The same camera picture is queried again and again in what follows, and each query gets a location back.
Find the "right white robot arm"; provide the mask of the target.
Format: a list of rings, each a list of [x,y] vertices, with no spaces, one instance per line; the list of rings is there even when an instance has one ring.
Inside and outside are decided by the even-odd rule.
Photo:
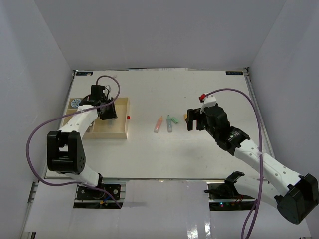
[[[270,185],[263,186],[262,201],[273,205],[290,223],[299,224],[318,204],[317,179],[302,175],[285,167],[267,153],[261,153],[248,134],[233,127],[223,108],[188,109],[186,124],[188,131],[205,130],[217,145],[235,158],[242,160],[261,173]]]

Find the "green highlighter pen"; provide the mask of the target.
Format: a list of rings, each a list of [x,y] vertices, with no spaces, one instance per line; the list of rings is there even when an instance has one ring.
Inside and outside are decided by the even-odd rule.
[[[167,115],[166,126],[167,126],[168,133],[172,133],[172,120],[171,120],[170,115]]]

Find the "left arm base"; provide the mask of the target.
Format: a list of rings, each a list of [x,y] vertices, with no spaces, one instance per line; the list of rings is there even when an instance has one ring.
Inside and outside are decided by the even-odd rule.
[[[103,184],[103,190],[108,192],[120,206],[122,186],[120,184]],[[84,186],[78,186],[73,208],[78,209],[119,209],[119,206],[111,197],[102,191],[93,190]]]

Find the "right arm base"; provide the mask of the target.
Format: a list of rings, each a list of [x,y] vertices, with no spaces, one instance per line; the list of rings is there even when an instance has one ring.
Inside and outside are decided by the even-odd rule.
[[[209,209],[217,211],[249,211],[255,199],[239,194],[233,185],[226,183],[210,183],[204,192],[209,197]]]

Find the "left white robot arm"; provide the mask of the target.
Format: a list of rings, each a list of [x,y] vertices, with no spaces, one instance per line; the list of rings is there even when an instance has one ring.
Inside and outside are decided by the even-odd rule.
[[[105,194],[101,175],[86,164],[82,138],[93,122],[117,118],[111,87],[92,85],[71,119],[58,131],[47,135],[47,166],[50,171],[65,174],[81,184],[89,185],[88,193],[95,199]]]

